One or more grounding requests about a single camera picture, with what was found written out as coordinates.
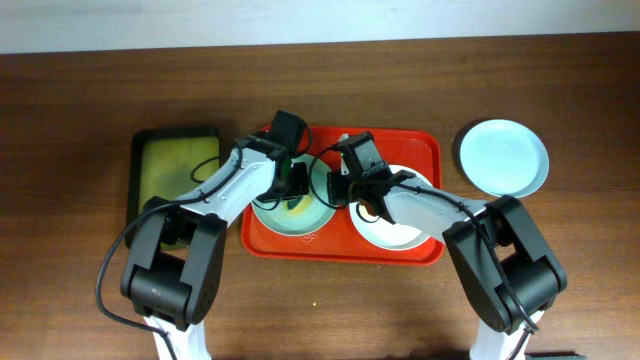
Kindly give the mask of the yellow green scrub sponge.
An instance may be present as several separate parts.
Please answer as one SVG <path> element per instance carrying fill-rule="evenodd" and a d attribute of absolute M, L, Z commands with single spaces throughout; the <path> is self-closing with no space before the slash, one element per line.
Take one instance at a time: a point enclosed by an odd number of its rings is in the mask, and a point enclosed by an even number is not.
<path fill-rule="evenodd" d="M 291 215 L 304 213 L 313 203 L 313 198 L 309 195 L 297 197 L 287 202 L 287 211 Z"/>

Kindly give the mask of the mint green plate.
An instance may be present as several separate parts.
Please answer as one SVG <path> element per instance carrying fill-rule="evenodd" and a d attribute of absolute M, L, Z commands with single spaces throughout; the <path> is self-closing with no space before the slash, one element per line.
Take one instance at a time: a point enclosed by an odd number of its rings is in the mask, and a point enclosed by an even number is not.
<path fill-rule="evenodd" d="M 329 203 L 327 193 L 327 174 L 330 168 L 317 160 L 312 169 L 311 183 L 315 192 L 307 195 L 313 198 L 311 206 L 302 214 L 291 215 L 287 211 L 287 202 L 282 201 L 272 209 L 272 205 L 254 202 L 251 207 L 258 220 L 271 231 L 285 236 L 301 236 L 315 232 L 333 217 L 335 209 L 326 206 Z"/>

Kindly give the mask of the cream white plate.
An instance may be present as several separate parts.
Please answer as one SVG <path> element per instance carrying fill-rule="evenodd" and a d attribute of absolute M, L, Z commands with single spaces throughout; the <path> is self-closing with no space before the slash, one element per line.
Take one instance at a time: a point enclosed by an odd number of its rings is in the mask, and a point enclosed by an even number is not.
<path fill-rule="evenodd" d="M 380 217 L 365 214 L 358 203 L 349 205 L 349 213 L 357 232 L 370 244 L 391 251 L 404 251 L 425 243 L 430 236 L 419 229 L 391 224 Z"/>

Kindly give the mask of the light blue plate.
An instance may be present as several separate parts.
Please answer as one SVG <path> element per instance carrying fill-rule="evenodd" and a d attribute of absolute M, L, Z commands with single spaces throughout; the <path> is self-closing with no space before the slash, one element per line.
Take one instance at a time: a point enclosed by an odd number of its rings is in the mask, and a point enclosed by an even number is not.
<path fill-rule="evenodd" d="M 538 135 L 506 119 L 482 121 L 466 131 L 458 159 L 468 180 L 496 197 L 531 195 L 550 170 L 547 149 Z"/>

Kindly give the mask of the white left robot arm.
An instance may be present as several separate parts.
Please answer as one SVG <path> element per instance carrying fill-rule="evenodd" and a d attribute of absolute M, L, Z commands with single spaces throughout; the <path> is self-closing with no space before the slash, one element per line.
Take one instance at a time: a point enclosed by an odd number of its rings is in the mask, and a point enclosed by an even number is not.
<path fill-rule="evenodd" d="M 207 359 L 203 320 L 216 297 L 226 232 L 253 201 L 281 199 L 297 177 L 301 138 L 261 132 L 234 144 L 195 189 L 152 198 L 124 232 L 133 237 L 120 284 L 162 359 Z"/>

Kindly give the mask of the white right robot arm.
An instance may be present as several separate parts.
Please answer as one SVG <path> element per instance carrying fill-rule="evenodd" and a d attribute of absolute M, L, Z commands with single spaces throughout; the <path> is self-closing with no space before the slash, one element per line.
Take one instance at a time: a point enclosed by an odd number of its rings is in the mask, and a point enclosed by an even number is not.
<path fill-rule="evenodd" d="M 327 182 L 331 203 L 365 202 L 381 218 L 424 231 L 445 244 L 480 319 L 470 358 L 524 358 L 538 321 L 568 281 L 518 199 L 462 198 L 405 170 L 383 170 L 369 178 L 335 171 Z"/>

